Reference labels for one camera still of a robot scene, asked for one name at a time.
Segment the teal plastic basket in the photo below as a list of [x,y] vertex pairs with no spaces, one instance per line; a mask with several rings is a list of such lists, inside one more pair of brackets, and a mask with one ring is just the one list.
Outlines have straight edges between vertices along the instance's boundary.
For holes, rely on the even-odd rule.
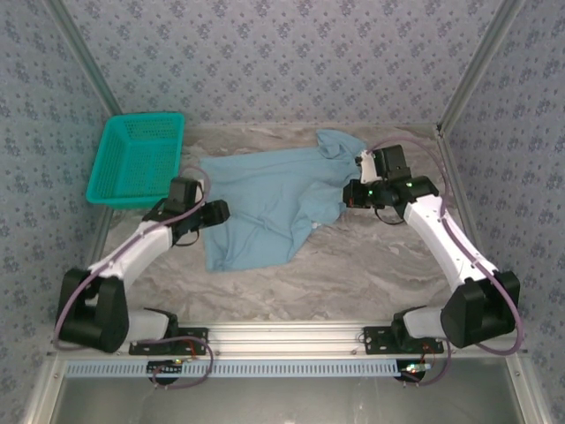
[[178,174],[185,118],[139,113],[106,123],[87,188],[87,199],[115,209],[151,208],[169,194]]

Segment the patterned wallpaper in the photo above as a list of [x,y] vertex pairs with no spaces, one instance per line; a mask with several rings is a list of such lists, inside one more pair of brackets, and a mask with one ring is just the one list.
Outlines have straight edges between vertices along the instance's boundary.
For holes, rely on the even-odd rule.
[[526,340],[565,422],[565,3],[528,0],[449,135],[486,252],[523,283]]
[[124,112],[436,122],[501,0],[64,0]]
[[0,422],[19,422],[50,340],[62,275],[96,224],[86,185],[105,119],[34,0],[0,2]]

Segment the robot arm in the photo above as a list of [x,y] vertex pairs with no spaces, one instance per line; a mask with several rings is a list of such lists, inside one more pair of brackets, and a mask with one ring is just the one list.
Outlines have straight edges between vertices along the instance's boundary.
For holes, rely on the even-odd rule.
[[[198,181],[173,178],[169,197],[159,201],[143,217],[137,230],[121,246],[88,269],[71,269],[64,275],[57,319],[71,295],[91,272],[107,265],[72,305],[59,334],[61,340],[115,352],[124,342],[165,336],[172,315],[154,309],[129,311],[125,293],[152,261],[171,249],[187,232],[228,219],[230,212],[226,202],[213,201],[185,219],[155,228],[158,223],[185,214],[201,196]],[[111,258],[123,249],[127,250],[112,261]]]
[[[447,210],[441,216],[442,198],[437,188],[427,177],[411,176],[402,147],[363,152],[358,164],[361,179],[351,180],[344,188],[343,201],[350,208],[393,207],[425,241],[452,291],[444,307],[395,314],[392,327],[399,345],[407,339],[439,337],[462,348],[512,331],[515,320],[506,301],[477,265],[493,273],[515,305],[519,281],[512,272],[499,272],[467,239]],[[472,253],[472,260],[449,236],[442,220],[447,220],[458,241]]]

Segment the blue cloth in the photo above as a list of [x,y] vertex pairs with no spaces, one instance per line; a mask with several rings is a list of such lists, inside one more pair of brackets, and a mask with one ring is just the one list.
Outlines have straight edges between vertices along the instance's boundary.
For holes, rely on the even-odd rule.
[[206,268],[253,269],[290,261],[314,231],[345,210],[343,188],[359,178],[355,157],[365,143],[319,130],[317,148],[207,157],[210,201],[228,202],[230,219],[204,230]]

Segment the gray marble table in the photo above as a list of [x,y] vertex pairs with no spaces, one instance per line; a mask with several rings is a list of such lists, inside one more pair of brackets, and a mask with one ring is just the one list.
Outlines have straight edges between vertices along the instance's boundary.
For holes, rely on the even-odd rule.
[[[335,129],[369,146],[390,135],[414,133],[393,127]],[[431,129],[417,135],[440,155]],[[315,145],[313,127],[187,128],[182,163],[198,163],[205,155]],[[440,173],[426,153],[411,144],[404,144],[404,151],[412,174],[427,175],[442,192]],[[142,215],[140,210],[114,214],[105,253],[134,231]],[[202,240],[172,248],[130,289],[130,307],[159,307],[192,322],[372,321],[388,320],[408,307],[440,305],[449,297],[439,265],[416,232],[405,224],[385,225],[371,210],[348,209],[335,224],[319,228],[286,265],[208,273],[204,255]]]

